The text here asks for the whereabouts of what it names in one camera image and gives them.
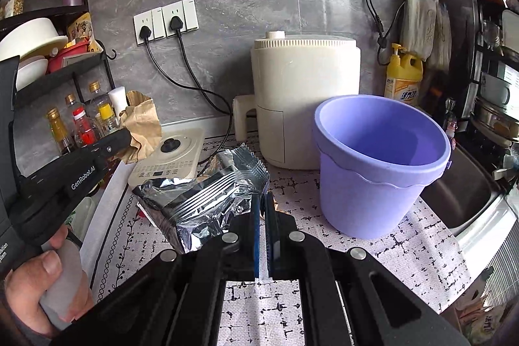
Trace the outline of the person left hand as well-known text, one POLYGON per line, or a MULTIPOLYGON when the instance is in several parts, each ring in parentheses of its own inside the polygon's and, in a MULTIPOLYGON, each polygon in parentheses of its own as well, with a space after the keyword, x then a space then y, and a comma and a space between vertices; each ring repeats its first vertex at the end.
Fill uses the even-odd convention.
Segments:
POLYGON ((57 250, 63 246, 68 234, 68 227, 61 226, 49 240, 50 250, 23 263, 5 279, 8 309, 18 326, 37 339, 47 341, 59 333, 41 308, 40 299, 63 273, 57 250))

